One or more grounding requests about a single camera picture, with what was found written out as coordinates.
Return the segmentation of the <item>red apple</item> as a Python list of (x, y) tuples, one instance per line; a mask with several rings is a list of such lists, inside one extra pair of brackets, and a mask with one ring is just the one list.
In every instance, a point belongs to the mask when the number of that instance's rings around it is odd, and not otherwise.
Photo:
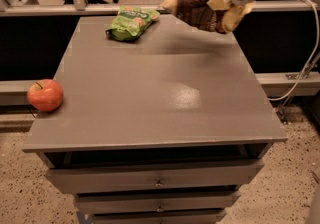
[(28, 102), (42, 112), (54, 111), (63, 101), (61, 85), (52, 79), (42, 79), (33, 83), (27, 91)]

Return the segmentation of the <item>grey drawer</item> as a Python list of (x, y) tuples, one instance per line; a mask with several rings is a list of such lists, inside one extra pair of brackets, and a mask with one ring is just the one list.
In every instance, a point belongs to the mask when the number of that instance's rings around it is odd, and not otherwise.
[(83, 194), (248, 184), (261, 159), (80, 169), (51, 169), (47, 179), (62, 193)]
[(197, 191), (135, 195), (79, 197), (79, 210), (92, 214), (168, 212), (193, 209), (223, 209), (232, 206), (240, 197), (238, 191)]
[(162, 213), (94, 215), (93, 224), (216, 224), (224, 210), (188, 210)]

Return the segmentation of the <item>green rice chip bag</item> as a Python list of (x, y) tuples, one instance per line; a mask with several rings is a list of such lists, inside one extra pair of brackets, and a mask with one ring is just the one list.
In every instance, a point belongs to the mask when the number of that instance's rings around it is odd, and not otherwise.
[(132, 41), (139, 38), (159, 17), (160, 13), (156, 10), (121, 5), (106, 34), (117, 41)]

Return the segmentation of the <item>bottom grey drawer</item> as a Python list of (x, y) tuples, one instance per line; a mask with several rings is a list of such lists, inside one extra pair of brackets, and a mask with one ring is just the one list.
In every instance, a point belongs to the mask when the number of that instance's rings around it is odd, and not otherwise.
[(216, 224), (224, 210), (188, 210), (162, 213), (94, 215), (93, 224)]

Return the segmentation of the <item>middle grey drawer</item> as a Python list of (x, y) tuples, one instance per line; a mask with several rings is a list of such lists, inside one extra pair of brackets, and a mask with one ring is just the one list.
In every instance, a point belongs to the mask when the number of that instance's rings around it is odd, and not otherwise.
[(197, 191), (135, 195), (79, 197), (79, 210), (92, 214), (168, 212), (193, 209), (223, 209), (232, 206), (240, 197), (238, 191)]

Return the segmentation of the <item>brown chip bag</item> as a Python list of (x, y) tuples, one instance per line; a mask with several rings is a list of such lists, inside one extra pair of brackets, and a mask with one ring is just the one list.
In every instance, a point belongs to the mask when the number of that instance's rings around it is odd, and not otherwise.
[(208, 0), (164, 0), (160, 6), (181, 21), (199, 30), (225, 33), (221, 26), (223, 11), (214, 11)]

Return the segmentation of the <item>grey drawer cabinet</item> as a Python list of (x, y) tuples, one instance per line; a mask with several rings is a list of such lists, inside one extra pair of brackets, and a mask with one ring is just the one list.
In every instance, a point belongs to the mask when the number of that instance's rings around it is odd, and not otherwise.
[[(262, 160), (286, 139), (232, 35), (164, 15), (125, 43), (106, 36), (109, 23), (106, 16), (79, 20), (55, 75), (63, 104), (40, 114), (24, 143), (48, 171)], [(243, 185), (70, 195), (239, 192)]]

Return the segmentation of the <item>top grey drawer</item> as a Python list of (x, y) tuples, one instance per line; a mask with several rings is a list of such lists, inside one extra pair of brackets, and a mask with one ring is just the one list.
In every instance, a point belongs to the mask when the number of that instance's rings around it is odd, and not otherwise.
[(248, 184), (261, 159), (80, 169), (51, 169), (47, 179), (62, 193), (83, 194)]

